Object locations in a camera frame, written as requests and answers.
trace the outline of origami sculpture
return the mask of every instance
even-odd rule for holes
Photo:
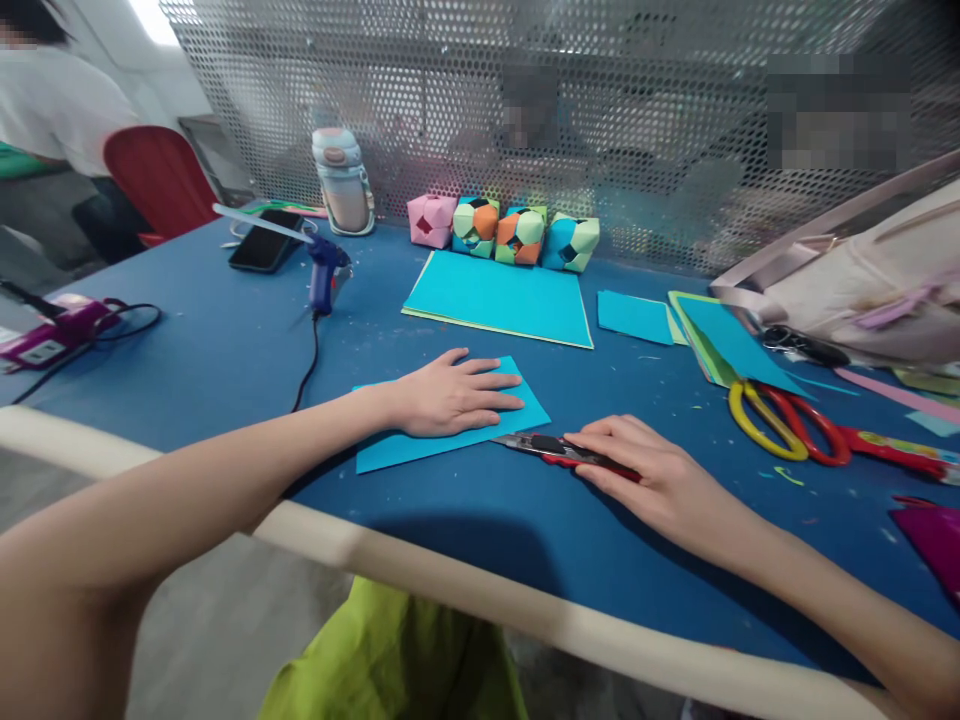
[[[545,206],[510,208],[497,228],[494,259],[507,265],[536,265],[546,224]]]
[[[421,195],[407,203],[410,242],[443,250],[450,243],[450,225],[456,198]]]
[[[583,272],[600,242],[598,218],[572,218],[558,212],[547,230],[543,266]]]
[[[455,252],[488,258],[497,233],[500,203],[487,198],[460,198],[453,213],[453,247]]]

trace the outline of white shirt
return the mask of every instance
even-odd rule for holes
[[[0,50],[0,141],[103,177],[107,137],[138,124],[117,84],[75,55],[50,46]]]

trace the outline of white table edge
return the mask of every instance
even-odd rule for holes
[[[103,480],[162,453],[25,407],[0,408],[0,446]],[[562,600],[298,503],[281,502],[254,537],[401,588],[615,672],[764,718],[883,718],[876,688],[790,663],[684,640]]]

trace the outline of perforated metal screen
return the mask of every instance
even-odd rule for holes
[[[691,273],[729,267],[960,138],[950,18],[927,0],[162,7],[261,196],[318,203],[310,135],[342,125],[386,222],[405,222],[406,202],[428,191],[546,204],[600,217],[598,254]],[[853,53],[906,68],[906,104],[874,113],[895,126],[899,154],[789,169],[768,152],[769,57]]]

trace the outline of chair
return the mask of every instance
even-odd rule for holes
[[[107,138],[103,159],[114,181],[153,227],[140,233],[147,247],[156,247],[219,215],[219,202],[190,143],[174,130],[138,125]]]

